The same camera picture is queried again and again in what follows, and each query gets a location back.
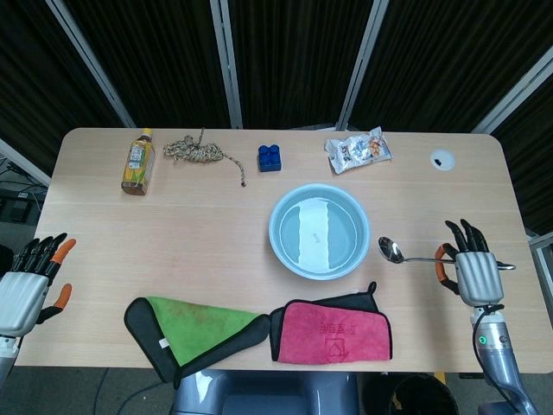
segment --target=towel label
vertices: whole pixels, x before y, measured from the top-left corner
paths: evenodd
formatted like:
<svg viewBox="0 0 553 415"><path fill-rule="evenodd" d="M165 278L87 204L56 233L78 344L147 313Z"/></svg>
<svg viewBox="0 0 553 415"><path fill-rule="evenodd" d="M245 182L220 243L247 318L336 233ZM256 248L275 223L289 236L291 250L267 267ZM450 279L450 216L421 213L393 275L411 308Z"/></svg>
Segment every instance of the towel label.
<svg viewBox="0 0 553 415"><path fill-rule="evenodd" d="M161 348L168 348L169 347L169 340L167 340L165 337L163 337L160 341L159 341L159 346Z"/></svg>
<svg viewBox="0 0 553 415"><path fill-rule="evenodd" d="M345 335L355 334L355 324L325 324L321 323L319 327L320 333L343 333Z"/></svg>

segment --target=cable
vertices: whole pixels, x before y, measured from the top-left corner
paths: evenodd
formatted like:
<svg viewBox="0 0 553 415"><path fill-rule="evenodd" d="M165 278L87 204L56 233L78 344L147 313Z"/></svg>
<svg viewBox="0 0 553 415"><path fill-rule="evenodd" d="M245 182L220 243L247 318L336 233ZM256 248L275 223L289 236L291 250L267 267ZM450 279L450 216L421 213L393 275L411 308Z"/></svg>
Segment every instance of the cable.
<svg viewBox="0 0 553 415"><path fill-rule="evenodd" d="M5 162L5 158L2 160L2 163L0 163L0 167L2 167L2 164ZM15 173L24 179L26 179L29 183L21 183L21 182L12 182L12 181L0 181L0 182L6 182L6 183L14 183L14 184L21 184L23 186L33 185L29 188L33 187L40 187L40 188L47 188L47 186L44 186L43 184L40 184L35 180L33 176L31 176L29 173L27 173L25 170L17 166L16 164L13 164L12 162L8 163L8 166L6 166L6 170L0 172L0 175L3 175L4 173L7 173L11 171L12 173Z"/></svg>
<svg viewBox="0 0 553 415"><path fill-rule="evenodd" d="M24 188L23 190L19 190L19 192L25 192L25 191L29 190L30 188L44 188L44 186L32 184L32 185L30 185L30 186L27 186L27 187Z"/></svg>
<svg viewBox="0 0 553 415"><path fill-rule="evenodd" d="M40 213L42 213L42 209L41 209L41 205L38 204L38 199L36 199L36 196L34 193L31 193L33 195L33 197L35 198L35 202L36 202L36 208L38 209L38 211Z"/></svg>
<svg viewBox="0 0 553 415"><path fill-rule="evenodd" d="M121 412L123 411L123 409L125 408L125 406L127 405L127 403L133 399L135 396L139 395L140 393L144 393L144 392L147 392L149 391L150 389L154 389L155 387L158 387L158 386L161 386L163 385L163 382L157 382L155 383L154 385L150 385L150 386L147 386L145 387L144 389L140 389L139 391L137 392L134 392L129 398L125 399L123 404L119 407L119 410L118 410L118 413L117 415L120 415Z"/></svg>
<svg viewBox="0 0 553 415"><path fill-rule="evenodd" d="M28 186L29 184L32 184L32 183L14 182L13 180L0 180L0 183L21 184L22 186Z"/></svg>
<svg viewBox="0 0 553 415"><path fill-rule="evenodd" d="M492 314L495 311L504 309L505 306L503 304L496 304L496 305L492 305L492 306L484 306L482 308L484 309L484 312L482 314L480 314L480 316L478 317L478 320L476 320L476 324L473 327L473 351L474 351L474 355L476 356L476 360L478 361L478 364L482 368L482 372L484 372L484 375L490 381L492 386L495 387L498 390L499 394L503 397L503 399L507 402L507 404L509 404L509 406L513 409L513 411L515 411L515 413L517 413L518 409L515 406L515 404L512 403L511 398L509 398L507 396L507 394L503 391L503 389L501 389L501 386L498 385L498 382L496 382L495 379L492 378L492 376L489 374L487 369L484 367L484 364L482 363L482 360L481 360L480 355L478 354L478 350L476 348L476 332L478 331L478 327L480 326L480 322L482 321L482 319L485 316L488 316L488 315Z"/></svg>
<svg viewBox="0 0 553 415"><path fill-rule="evenodd" d="M92 415L96 415L96 406L98 405L98 396L100 395L100 389L102 388L102 385L104 385L105 376L107 376L107 372L110 370L110 368L106 368L104 371L104 374L102 374L102 379L100 380L100 383L98 385L98 389L96 389L96 397L94 398L94 407L92 409Z"/></svg>
<svg viewBox="0 0 553 415"><path fill-rule="evenodd" d="M2 188L0 187L1 190L8 190L9 192L14 192L14 193L21 193L21 192L24 192L24 193L34 193L35 195L45 195L47 192L29 192L28 189L29 188L25 188L24 190L14 190L13 188Z"/></svg>

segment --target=pink cloth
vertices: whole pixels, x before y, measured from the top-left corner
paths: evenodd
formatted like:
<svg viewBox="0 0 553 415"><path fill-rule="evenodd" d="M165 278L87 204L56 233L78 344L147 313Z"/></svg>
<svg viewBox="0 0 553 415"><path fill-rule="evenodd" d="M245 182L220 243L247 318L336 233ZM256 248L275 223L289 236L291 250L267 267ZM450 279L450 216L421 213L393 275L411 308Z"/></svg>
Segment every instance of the pink cloth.
<svg viewBox="0 0 553 415"><path fill-rule="evenodd" d="M390 324L382 314L299 302L284 312L280 362L324 365L389 359Z"/></svg>

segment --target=spoon handle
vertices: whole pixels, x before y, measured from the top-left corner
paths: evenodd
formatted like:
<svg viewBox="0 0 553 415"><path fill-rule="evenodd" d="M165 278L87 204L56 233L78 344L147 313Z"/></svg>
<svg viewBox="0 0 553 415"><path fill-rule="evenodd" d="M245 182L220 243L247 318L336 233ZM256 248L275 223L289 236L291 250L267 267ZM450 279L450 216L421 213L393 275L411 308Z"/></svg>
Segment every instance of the spoon handle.
<svg viewBox="0 0 553 415"><path fill-rule="evenodd" d="M452 259L434 259L434 258L406 258L404 262L439 262L441 264L454 264Z"/></svg>

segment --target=orange fingertip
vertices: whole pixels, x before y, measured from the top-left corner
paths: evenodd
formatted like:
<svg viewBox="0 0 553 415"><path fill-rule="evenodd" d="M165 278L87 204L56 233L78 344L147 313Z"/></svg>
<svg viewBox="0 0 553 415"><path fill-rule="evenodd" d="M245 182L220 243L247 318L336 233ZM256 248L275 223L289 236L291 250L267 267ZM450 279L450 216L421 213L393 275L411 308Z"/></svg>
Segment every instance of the orange fingertip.
<svg viewBox="0 0 553 415"><path fill-rule="evenodd" d="M77 240L75 239L68 239L65 244L60 246L58 250L55 252L52 259L50 259L50 262L55 262L56 264L60 264L63 262L63 259L66 257L67 253L71 251L71 249L75 246L77 243Z"/></svg>
<svg viewBox="0 0 553 415"><path fill-rule="evenodd" d="M65 309L67 302L71 297L72 290L73 290L73 287L70 284L65 284L61 289L60 296L58 297L58 300L55 302L54 307L57 307L62 310Z"/></svg>

